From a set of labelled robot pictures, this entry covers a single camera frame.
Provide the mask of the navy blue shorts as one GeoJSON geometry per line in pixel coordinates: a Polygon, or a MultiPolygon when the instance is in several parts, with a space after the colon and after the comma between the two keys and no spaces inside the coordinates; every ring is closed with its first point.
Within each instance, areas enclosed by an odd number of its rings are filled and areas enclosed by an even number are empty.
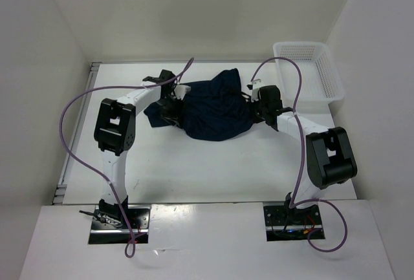
{"type": "Polygon", "coordinates": [[[186,84],[190,92],[179,100],[173,118],[158,103],[145,110],[152,128],[176,126],[196,140],[220,142],[235,138],[253,126],[251,108],[241,89],[237,69],[223,70],[211,80],[186,84]]]}

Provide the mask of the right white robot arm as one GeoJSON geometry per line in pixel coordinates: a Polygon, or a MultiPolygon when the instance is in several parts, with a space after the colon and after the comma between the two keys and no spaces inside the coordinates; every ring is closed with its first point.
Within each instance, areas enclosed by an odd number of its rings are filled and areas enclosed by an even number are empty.
{"type": "Polygon", "coordinates": [[[265,122],[277,132],[298,140],[301,146],[299,177],[293,192],[287,194],[283,214],[297,224],[323,197],[325,190],[356,176],[358,168],[347,132],[342,127],[329,128],[300,116],[284,107],[275,85],[255,80],[247,85],[252,91],[250,105],[254,121],[265,122]]]}

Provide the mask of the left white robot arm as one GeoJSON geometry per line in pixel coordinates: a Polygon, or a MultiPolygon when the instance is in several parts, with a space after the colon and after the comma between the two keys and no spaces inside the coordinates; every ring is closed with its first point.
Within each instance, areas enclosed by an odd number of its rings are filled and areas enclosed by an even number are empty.
{"type": "Polygon", "coordinates": [[[109,188],[103,191],[98,210],[113,227],[124,227],[129,220],[125,168],[128,151],[135,142],[137,115],[154,103],[161,108],[161,117],[176,125],[179,108],[190,90],[174,73],[162,70],[157,77],[145,77],[137,89],[101,101],[94,139],[102,154],[109,188]]]}

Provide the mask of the white plastic basket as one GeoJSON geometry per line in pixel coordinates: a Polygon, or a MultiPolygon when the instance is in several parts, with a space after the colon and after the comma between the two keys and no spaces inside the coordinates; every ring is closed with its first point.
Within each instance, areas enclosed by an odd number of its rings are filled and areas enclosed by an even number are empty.
{"type": "Polygon", "coordinates": [[[280,89],[284,99],[293,103],[299,85],[296,63],[301,71],[302,85],[298,109],[317,109],[344,99],[345,91],[328,46],[320,42],[286,41],[273,46],[280,89]]]}

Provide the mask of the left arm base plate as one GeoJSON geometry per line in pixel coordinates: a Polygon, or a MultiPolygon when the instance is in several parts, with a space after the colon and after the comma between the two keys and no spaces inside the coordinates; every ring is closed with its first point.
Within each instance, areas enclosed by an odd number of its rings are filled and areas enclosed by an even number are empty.
{"type": "MultiPolygon", "coordinates": [[[[126,211],[132,231],[136,237],[135,244],[147,244],[149,240],[149,206],[129,206],[126,211]]],[[[99,212],[95,207],[89,232],[88,244],[127,244],[131,235],[124,220],[115,220],[99,212]]]]}

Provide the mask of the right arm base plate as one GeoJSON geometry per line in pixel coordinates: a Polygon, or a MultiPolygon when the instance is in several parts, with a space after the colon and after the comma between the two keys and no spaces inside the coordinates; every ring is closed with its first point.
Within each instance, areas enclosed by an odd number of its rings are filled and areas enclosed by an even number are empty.
{"type": "Polygon", "coordinates": [[[282,202],[263,204],[267,241],[325,239],[319,207],[289,209],[282,202]]]}

